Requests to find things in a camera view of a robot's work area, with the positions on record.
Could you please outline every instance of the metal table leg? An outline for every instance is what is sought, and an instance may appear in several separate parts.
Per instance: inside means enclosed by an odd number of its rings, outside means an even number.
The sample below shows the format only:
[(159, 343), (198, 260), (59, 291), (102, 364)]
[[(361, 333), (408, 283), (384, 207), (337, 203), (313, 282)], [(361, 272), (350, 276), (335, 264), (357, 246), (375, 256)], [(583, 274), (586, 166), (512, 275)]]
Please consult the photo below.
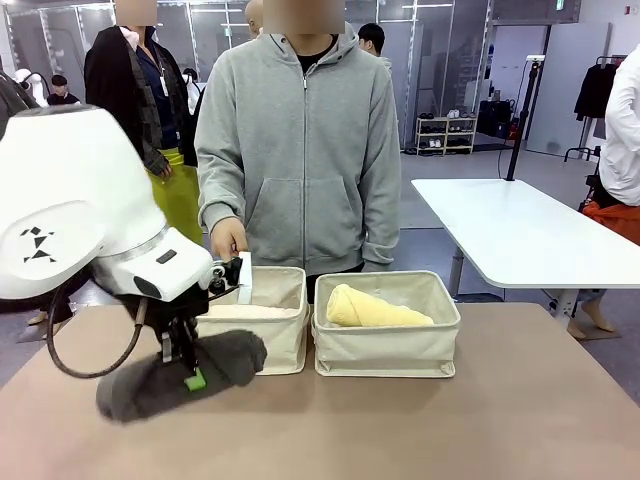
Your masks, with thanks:
[(578, 301), (578, 292), (579, 290), (562, 290), (560, 292), (556, 312), (553, 316), (564, 328), (567, 328), (571, 321), (573, 310)]
[(464, 253), (460, 247), (456, 247), (451, 264), (451, 275), (449, 276), (449, 294), (457, 297), (460, 292), (460, 277), (462, 276), (462, 266), (464, 265)]

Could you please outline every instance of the beige basket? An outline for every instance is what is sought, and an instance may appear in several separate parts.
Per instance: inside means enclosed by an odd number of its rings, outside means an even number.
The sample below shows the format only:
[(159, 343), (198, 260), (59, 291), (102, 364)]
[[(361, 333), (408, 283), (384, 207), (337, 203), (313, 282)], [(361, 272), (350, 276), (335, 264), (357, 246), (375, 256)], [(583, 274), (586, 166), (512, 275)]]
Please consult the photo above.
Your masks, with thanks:
[[(267, 347), (267, 361), (261, 375), (287, 375), (301, 372), (307, 349), (306, 276), (299, 268), (254, 267), (252, 270), (252, 305), (295, 309), (287, 318), (216, 319), (210, 313), (198, 317), (200, 336), (229, 330), (249, 330)], [(211, 302), (211, 305), (234, 305), (237, 293)]]
[[(327, 320), (333, 289), (357, 290), (433, 318), (432, 326), (340, 327)], [(442, 280), (431, 272), (325, 275), (316, 285), (313, 335), (316, 371), (325, 376), (447, 378), (460, 314)]]

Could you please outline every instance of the yellow skirt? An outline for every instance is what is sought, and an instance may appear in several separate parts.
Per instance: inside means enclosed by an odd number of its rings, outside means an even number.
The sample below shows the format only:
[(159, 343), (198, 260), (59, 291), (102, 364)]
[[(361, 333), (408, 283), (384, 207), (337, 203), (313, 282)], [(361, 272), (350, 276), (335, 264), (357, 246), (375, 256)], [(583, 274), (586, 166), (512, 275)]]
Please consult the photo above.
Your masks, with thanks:
[(192, 242), (202, 245), (202, 228), (198, 224), (198, 174), (194, 167), (184, 164), (180, 150), (161, 150), (169, 161), (173, 174), (163, 180), (147, 171), (153, 188), (153, 198), (174, 227)]

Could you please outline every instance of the tabletop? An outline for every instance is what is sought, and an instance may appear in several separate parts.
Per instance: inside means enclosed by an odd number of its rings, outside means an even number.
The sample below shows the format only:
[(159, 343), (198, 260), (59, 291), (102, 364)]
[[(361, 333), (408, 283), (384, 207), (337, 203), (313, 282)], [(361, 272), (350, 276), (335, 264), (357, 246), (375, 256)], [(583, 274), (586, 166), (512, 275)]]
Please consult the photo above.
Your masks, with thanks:
[[(118, 426), (96, 381), (46, 348), (0, 390), (0, 478), (21, 480), (602, 480), (640, 471), (640, 410), (539, 306), (460, 305), (448, 380), (260, 377)], [(83, 309), (56, 336), (73, 368), (127, 344), (122, 307)], [(157, 350), (144, 329), (134, 358)]]
[(413, 185), (491, 285), (640, 287), (640, 247), (522, 181)]

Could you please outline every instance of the black logo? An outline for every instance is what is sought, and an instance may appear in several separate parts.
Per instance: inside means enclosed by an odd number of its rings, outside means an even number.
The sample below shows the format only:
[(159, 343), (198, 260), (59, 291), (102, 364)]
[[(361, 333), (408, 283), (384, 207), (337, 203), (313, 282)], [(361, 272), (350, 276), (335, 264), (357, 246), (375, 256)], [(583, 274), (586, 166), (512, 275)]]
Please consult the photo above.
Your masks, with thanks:
[(33, 243), (36, 248), (36, 253), (34, 253), (33, 256), (31, 257), (24, 257), (23, 258), (24, 263), (27, 263), (29, 260), (36, 260), (38, 258), (48, 258), (50, 263), (55, 263), (56, 260), (50, 254), (48, 254), (47, 252), (45, 252), (40, 248), (40, 246), (44, 243), (44, 241), (47, 238), (51, 237), (52, 235), (55, 235), (55, 232), (49, 232), (49, 233), (43, 234), (42, 230), (40, 230), (38, 227), (33, 227), (30, 230), (25, 230), (24, 232), (22, 232), (20, 236), (24, 237), (28, 233), (30, 233), (33, 236)]

